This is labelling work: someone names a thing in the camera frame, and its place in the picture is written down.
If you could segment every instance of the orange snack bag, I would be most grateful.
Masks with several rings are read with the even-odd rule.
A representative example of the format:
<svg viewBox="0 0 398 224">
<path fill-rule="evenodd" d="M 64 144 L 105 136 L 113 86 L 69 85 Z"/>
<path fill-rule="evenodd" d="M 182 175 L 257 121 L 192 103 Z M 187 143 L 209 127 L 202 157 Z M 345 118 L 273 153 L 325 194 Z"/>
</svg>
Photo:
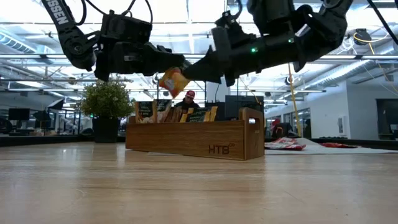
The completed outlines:
<svg viewBox="0 0 398 224">
<path fill-rule="evenodd" d="M 159 82 L 159 86 L 165 88 L 175 98 L 188 85 L 190 80 L 186 79 L 179 68 L 169 68 Z"/>
</svg>

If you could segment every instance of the wooden crate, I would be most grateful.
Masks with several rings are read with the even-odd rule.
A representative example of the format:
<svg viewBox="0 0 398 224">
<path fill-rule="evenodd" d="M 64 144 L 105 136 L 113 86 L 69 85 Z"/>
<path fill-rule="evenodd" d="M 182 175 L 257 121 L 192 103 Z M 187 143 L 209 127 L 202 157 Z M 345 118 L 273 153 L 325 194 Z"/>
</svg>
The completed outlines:
<svg viewBox="0 0 398 224">
<path fill-rule="evenodd" d="M 220 159 L 253 159 L 264 155 L 264 117 L 259 111 L 242 108 L 237 121 L 131 123 L 127 125 L 126 148 Z"/>
</svg>

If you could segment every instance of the man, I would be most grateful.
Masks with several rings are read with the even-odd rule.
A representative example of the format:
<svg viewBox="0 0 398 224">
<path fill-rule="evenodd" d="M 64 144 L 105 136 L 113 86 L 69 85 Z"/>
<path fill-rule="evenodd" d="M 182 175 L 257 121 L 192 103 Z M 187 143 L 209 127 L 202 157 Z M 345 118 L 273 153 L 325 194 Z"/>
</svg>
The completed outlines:
<svg viewBox="0 0 398 224">
<path fill-rule="evenodd" d="M 195 92 L 189 90 L 185 95 L 185 98 L 177 103 L 175 107 L 181 106 L 182 112 L 187 113 L 189 108 L 199 108 L 199 105 L 193 101 L 195 98 Z"/>
</svg>

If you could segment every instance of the green plant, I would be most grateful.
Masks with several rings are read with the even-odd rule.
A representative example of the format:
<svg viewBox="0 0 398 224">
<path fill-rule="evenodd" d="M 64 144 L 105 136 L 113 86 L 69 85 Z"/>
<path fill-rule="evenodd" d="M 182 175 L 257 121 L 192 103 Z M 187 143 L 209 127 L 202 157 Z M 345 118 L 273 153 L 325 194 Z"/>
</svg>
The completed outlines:
<svg viewBox="0 0 398 224">
<path fill-rule="evenodd" d="M 102 118 L 123 118 L 134 112 L 134 99 L 129 99 L 124 80 L 97 81 L 85 87 L 81 110 L 85 115 Z"/>
</svg>

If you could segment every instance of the computer monitor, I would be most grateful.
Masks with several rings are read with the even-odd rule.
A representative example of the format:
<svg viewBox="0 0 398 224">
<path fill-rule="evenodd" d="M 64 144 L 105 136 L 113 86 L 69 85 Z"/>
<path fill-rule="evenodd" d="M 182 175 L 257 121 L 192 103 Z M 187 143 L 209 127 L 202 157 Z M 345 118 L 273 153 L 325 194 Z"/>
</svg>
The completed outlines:
<svg viewBox="0 0 398 224">
<path fill-rule="evenodd" d="M 239 118 L 240 108 L 252 108 L 261 113 L 264 112 L 264 97 L 263 96 L 225 96 L 225 118 Z"/>
<path fill-rule="evenodd" d="M 28 121 L 30 118 L 30 109 L 27 108 L 9 108 L 9 121 Z"/>
</svg>

